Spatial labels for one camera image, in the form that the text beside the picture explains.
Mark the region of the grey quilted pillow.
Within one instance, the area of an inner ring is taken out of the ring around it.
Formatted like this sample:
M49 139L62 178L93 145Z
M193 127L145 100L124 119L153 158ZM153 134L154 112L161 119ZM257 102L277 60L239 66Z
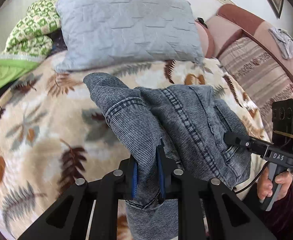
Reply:
M186 0L58 0L56 10L67 46L57 72L204 59Z

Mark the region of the lime green cloth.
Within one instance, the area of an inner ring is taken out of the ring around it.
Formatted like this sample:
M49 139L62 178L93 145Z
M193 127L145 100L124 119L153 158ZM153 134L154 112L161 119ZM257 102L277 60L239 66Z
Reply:
M36 68L46 56L0 55L0 88Z

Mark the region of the green patterned quilt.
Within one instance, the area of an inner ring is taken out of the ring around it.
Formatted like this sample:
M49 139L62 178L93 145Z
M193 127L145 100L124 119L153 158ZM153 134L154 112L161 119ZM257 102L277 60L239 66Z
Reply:
M10 33L0 59L33 62L45 59L53 48L53 41L48 35L61 28L57 2L38 0L32 3Z

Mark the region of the grey cloth on headboard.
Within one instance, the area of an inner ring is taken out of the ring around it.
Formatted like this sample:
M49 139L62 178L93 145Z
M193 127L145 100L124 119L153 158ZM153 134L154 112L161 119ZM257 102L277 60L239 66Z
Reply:
M286 60L293 59L293 38L288 32L281 28L271 27L269 33L280 49L282 57Z

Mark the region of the grey-blue denim pants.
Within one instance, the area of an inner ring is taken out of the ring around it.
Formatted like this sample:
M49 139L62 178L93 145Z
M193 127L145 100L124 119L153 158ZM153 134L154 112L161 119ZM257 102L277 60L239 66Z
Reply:
M228 146L224 134L247 131L211 86L172 85L130 89L117 77L92 73L84 78L92 101L137 162L137 194L126 203L134 239L173 239L178 235L178 202L159 204L156 148L194 178L220 179L228 188L250 176L251 154Z

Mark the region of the leaf-patterned beige blanket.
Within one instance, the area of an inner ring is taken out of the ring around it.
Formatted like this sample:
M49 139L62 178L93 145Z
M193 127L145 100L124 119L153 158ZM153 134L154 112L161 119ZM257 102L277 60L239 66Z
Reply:
M46 59L0 99L0 233L17 239L76 176L100 179L129 156L83 83L85 72L57 73L64 53ZM210 85L249 135L268 140L258 107L216 59L105 68L128 87Z

